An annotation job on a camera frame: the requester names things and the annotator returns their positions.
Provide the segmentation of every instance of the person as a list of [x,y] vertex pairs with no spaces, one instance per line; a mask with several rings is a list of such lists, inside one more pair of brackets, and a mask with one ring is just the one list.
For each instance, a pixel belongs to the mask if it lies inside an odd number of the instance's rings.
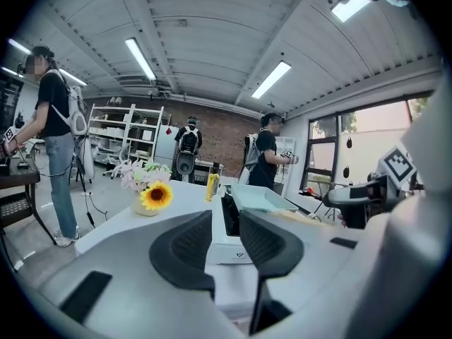
[[65,117],[69,117],[66,80],[56,73],[48,73],[50,69],[57,69],[54,53],[44,45],[33,47],[25,61],[25,74],[39,82],[35,112],[5,149],[11,154],[18,145],[42,131],[49,156],[52,202],[60,227],[55,234],[55,241],[58,246],[65,247],[80,237],[69,190],[75,143],[71,129],[51,107],[54,105]]
[[279,136],[283,118],[274,112],[261,118],[261,131],[256,139],[256,147],[261,154],[251,173],[248,184],[262,186],[273,190],[278,165],[298,163],[298,157],[280,157],[276,155],[276,139]]
[[[176,142],[178,142],[177,154],[179,153],[179,142],[180,142],[182,136],[184,136],[184,133],[186,133],[188,130],[194,131],[195,128],[196,128],[196,125],[197,125],[197,123],[198,123],[198,120],[196,119],[196,117],[191,116],[191,117],[189,117],[189,118],[187,119],[187,123],[188,123],[188,126],[185,126],[185,127],[180,128],[179,132],[177,132],[177,135],[176,135],[176,137],[174,138],[174,140],[175,140]],[[201,148],[201,146],[203,145],[203,135],[201,134],[201,132],[199,131],[199,129],[198,129],[198,131],[196,132],[196,135],[197,135],[197,137],[198,137],[198,145],[197,145],[197,147],[196,147],[196,149],[195,149],[195,151],[194,151],[195,157],[198,155],[198,150],[199,150],[199,148]],[[190,182],[190,183],[193,183],[194,175],[195,175],[195,170],[193,169],[193,171],[191,171],[191,173],[189,174],[189,182]]]

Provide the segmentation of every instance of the window frame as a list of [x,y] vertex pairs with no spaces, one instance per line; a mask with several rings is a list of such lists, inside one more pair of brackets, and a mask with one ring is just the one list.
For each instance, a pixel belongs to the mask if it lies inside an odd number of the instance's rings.
[[[307,149],[306,149],[306,157],[304,159],[304,169],[303,169],[303,175],[302,175],[302,181],[300,183],[299,186],[299,194],[301,194],[301,192],[303,192],[304,187],[306,186],[307,183],[307,176],[308,173],[314,173],[314,174],[321,174],[323,176],[327,176],[331,178],[331,182],[334,182],[334,177],[336,174],[336,168],[337,168],[337,163],[338,163],[338,149],[339,149],[339,135],[341,134],[341,116],[343,114],[347,114],[347,113],[352,113],[352,112],[357,112],[363,109],[369,109],[369,108],[375,108],[375,107],[380,107],[382,105],[389,105],[392,103],[397,103],[397,102],[405,102],[406,107],[407,107],[407,111],[408,111],[408,116],[410,119],[410,124],[412,123],[412,114],[411,114],[411,109],[410,109],[410,104],[409,101],[410,100],[414,100],[414,99],[418,99],[418,98],[426,98],[426,97],[431,97],[433,94],[433,90],[427,90],[424,92],[420,92],[420,93],[414,93],[414,94],[410,94],[410,95],[402,95],[399,97],[395,97],[395,98],[391,98],[388,100],[383,100],[380,102],[374,102],[374,103],[369,103],[369,104],[365,104],[365,105],[360,105],[358,107],[355,108],[349,108],[349,109],[344,109],[343,111],[338,111],[336,113],[333,114],[328,114],[326,116],[322,116],[322,117],[318,117],[315,119],[310,119],[308,122],[308,137],[310,137],[311,135],[311,123],[314,123],[315,121],[319,121],[321,119],[325,119],[325,118],[330,118],[330,117],[335,117],[336,118],[336,135],[334,137],[328,137],[328,138],[308,138],[308,142],[307,142]],[[331,171],[329,169],[317,169],[317,168],[310,168],[309,167],[309,154],[311,152],[311,148],[313,145],[315,144],[319,144],[319,143],[335,143],[334,145],[334,157],[333,157],[333,167],[331,168]]]

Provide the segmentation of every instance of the ceiling light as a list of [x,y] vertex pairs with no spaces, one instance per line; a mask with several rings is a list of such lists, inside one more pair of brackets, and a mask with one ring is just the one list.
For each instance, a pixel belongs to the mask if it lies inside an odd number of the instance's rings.
[[15,71],[12,71],[11,69],[5,68],[4,66],[1,67],[4,71],[7,71],[10,74],[13,74],[14,76],[19,76],[20,78],[23,78],[22,74],[17,74]]
[[68,78],[72,79],[73,81],[77,82],[78,84],[81,84],[83,86],[88,85],[87,83],[85,83],[84,81],[81,81],[80,79],[76,78],[75,76],[73,76],[72,74],[68,73],[67,71],[63,70],[63,69],[58,69],[61,73],[63,73],[65,76],[67,76]]
[[18,42],[12,39],[8,39],[8,43],[11,44],[13,47],[16,47],[19,50],[22,50],[24,53],[28,54],[30,53],[30,50],[24,47],[23,45],[20,45]]
[[145,75],[151,80],[154,81],[156,79],[153,70],[150,68],[146,58],[144,57],[140,47],[138,46],[134,37],[126,40],[126,45],[132,52],[140,67],[143,69]]
[[344,22],[351,16],[354,16],[359,10],[364,8],[369,0],[350,0],[346,4],[339,3],[331,9],[332,13],[336,15],[340,21]]
[[262,95],[269,90],[278,80],[284,76],[289,70],[291,66],[286,64],[284,61],[281,61],[278,66],[270,73],[270,75],[263,81],[261,86],[256,89],[256,92],[253,93],[252,97],[259,99]]

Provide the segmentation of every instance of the white table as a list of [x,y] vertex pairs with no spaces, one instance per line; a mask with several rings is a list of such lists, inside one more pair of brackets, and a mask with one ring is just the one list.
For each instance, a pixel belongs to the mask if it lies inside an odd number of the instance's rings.
[[[80,238],[75,243],[77,255],[85,253],[102,240],[119,232],[151,225],[180,215],[212,210],[213,227],[224,222],[220,197],[214,196],[211,202],[207,202],[205,186],[179,181],[171,181],[169,184],[174,194],[171,205],[155,217],[150,218],[138,215],[130,208],[124,209]],[[240,238],[222,235],[218,237],[217,241],[226,244],[234,240],[237,241]],[[252,264],[215,265],[207,263],[205,272],[213,276],[215,280],[215,304],[221,311],[232,320],[251,315],[257,291],[257,270]]]

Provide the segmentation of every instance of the jeans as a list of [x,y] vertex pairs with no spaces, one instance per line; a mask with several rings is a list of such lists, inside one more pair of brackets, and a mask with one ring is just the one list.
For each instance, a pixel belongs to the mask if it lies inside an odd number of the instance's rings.
[[49,156],[50,174],[59,174],[67,169],[64,174],[50,177],[50,184],[52,185],[52,202],[61,233],[63,236],[73,239],[76,237],[77,221],[69,190],[71,170],[68,167],[72,162],[74,140],[71,133],[63,136],[45,137],[44,140],[46,153]]

